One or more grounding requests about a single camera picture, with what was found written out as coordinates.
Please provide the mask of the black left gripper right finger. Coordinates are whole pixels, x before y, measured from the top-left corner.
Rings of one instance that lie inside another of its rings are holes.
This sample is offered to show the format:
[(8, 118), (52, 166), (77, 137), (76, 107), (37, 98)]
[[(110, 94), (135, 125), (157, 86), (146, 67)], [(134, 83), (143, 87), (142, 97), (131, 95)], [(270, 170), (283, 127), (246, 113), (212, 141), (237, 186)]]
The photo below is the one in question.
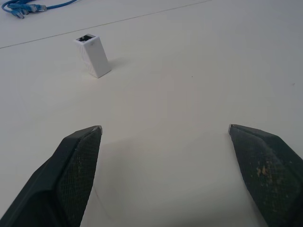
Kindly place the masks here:
[(269, 227), (303, 225), (303, 160), (277, 135), (229, 127), (245, 186)]

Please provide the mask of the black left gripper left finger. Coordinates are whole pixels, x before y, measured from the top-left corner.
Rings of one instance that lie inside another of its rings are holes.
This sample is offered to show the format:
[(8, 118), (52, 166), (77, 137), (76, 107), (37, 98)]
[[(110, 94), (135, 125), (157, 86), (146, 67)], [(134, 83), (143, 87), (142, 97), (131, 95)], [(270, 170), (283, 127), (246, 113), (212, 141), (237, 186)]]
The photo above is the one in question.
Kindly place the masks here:
[(29, 178), (0, 220), (2, 227), (78, 227), (92, 190), (102, 127), (65, 137)]

